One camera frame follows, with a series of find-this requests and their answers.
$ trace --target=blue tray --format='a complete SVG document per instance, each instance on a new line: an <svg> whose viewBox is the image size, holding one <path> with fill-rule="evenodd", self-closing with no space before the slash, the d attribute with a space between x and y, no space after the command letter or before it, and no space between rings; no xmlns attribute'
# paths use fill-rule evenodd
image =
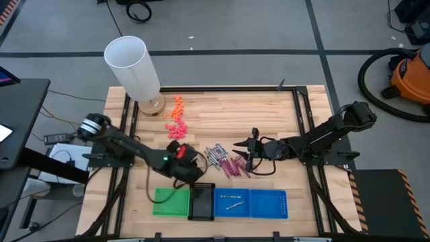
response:
<svg viewBox="0 0 430 242"><path fill-rule="evenodd" d="M241 198L221 198L240 196ZM238 202L245 202L231 209L226 209ZM249 217L249 190L235 188L216 188L214 192L214 214L221 217Z"/></svg>
<svg viewBox="0 0 430 242"><path fill-rule="evenodd" d="M250 190L251 217L288 218L287 193L283 190Z"/></svg>

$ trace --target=bolt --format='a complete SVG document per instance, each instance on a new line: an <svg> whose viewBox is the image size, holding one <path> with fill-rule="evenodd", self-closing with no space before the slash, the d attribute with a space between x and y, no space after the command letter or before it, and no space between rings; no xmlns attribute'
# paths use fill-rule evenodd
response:
<svg viewBox="0 0 430 242"><path fill-rule="evenodd" d="M220 198L242 198L241 196L221 195Z"/></svg>
<svg viewBox="0 0 430 242"><path fill-rule="evenodd" d="M215 153L218 153L222 158L228 158L228 155L226 155L223 151L221 151L218 147L215 147L212 149Z"/></svg>
<svg viewBox="0 0 430 242"><path fill-rule="evenodd" d="M218 147L219 149L221 149L224 153L226 153L228 155L228 152L220 145L220 143L215 143L215 146Z"/></svg>
<svg viewBox="0 0 430 242"><path fill-rule="evenodd" d="M205 155L208 157L209 162L211 162L211 164L213 164L215 166L215 168L220 171L220 168L218 166L218 162L216 160L214 160L211 156L209 156L207 151L204 151Z"/></svg>
<svg viewBox="0 0 430 242"><path fill-rule="evenodd" d="M224 166L221 165L222 170L224 171L224 173L226 174L227 178L230 179L230 174L229 172L226 170L226 168Z"/></svg>
<svg viewBox="0 0 430 242"><path fill-rule="evenodd" d="M213 158L213 160L215 160L215 161L217 161L217 163L219 163L218 162L218 156L217 155L215 155L208 147L206 147L206 151L208 152L208 156L209 157L211 157L211 158Z"/></svg>
<svg viewBox="0 0 430 242"><path fill-rule="evenodd" d="M239 205L241 205L241 204L244 204L245 202L238 202L238 203L236 203L236 204L233 204L232 206L228 206L228 207L226 207L226 209L228 210L228 209L232 209L232 208L234 208L234 207L236 207L236 206L239 206Z"/></svg>
<svg viewBox="0 0 430 242"><path fill-rule="evenodd" d="M214 151L214 149L207 148L207 150L209 154L212 154L213 156L215 156L218 161L222 160L222 156L218 152Z"/></svg>

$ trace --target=white cylinder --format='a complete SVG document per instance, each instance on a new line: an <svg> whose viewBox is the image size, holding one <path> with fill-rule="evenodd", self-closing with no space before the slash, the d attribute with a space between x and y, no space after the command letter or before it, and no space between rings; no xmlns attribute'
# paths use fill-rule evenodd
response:
<svg viewBox="0 0 430 242"><path fill-rule="evenodd" d="M22 191L22 196L34 194L35 196L46 196L51 189L51 185L39 179L28 178Z"/></svg>
<svg viewBox="0 0 430 242"><path fill-rule="evenodd" d="M104 57L128 95L146 102L160 92L160 81L145 43L134 36L124 36L110 42Z"/></svg>

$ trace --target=black tray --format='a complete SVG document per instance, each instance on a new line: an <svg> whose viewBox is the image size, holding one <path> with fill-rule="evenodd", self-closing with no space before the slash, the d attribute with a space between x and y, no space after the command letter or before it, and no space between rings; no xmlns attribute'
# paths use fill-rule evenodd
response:
<svg viewBox="0 0 430 242"><path fill-rule="evenodd" d="M215 184L194 183L189 186L188 220L214 220Z"/></svg>

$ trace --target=screw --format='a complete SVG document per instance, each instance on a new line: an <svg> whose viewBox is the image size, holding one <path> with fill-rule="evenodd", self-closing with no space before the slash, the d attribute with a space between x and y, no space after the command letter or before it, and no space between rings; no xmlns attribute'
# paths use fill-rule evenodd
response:
<svg viewBox="0 0 430 242"><path fill-rule="evenodd" d="M228 158L228 155L226 155L223 151L221 151L218 147L214 147L212 149L215 153L218 153L222 158Z"/></svg>
<svg viewBox="0 0 430 242"><path fill-rule="evenodd" d="M241 196L221 195L221 198L242 198Z"/></svg>
<svg viewBox="0 0 430 242"><path fill-rule="evenodd" d="M206 151L208 152L208 156L213 158L213 160L218 162L218 155L215 155L208 147L206 147Z"/></svg>
<svg viewBox="0 0 430 242"><path fill-rule="evenodd" d="M209 162L211 162L211 163L215 166L215 168L216 168L218 171L220 171L221 169L220 169L220 168L219 168L219 166L218 166L218 162L217 162L216 160L214 160L211 156L209 156L209 154L208 154L208 152L207 152L207 151L204 151L204 153L205 153L205 155L208 157Z"/></svg>
<svg viewBox="0 0 430 242"><path fill-rule="evenodd" d="M224 153L226 153L228 155L228 152L220 145L220 143L215 143L215 146L218 147L219 149L221 149L222 151L224 151Z"/></svg>
<svg viewBox="0 0 430 242"><path fill-rule="evenodd" d="M234 207L239 206L239 205L244 204L244 203L245 202L238 202L236 204L233 204L232 206L227 207L226 209L228 210L228 209L234 208Z"/></svg>

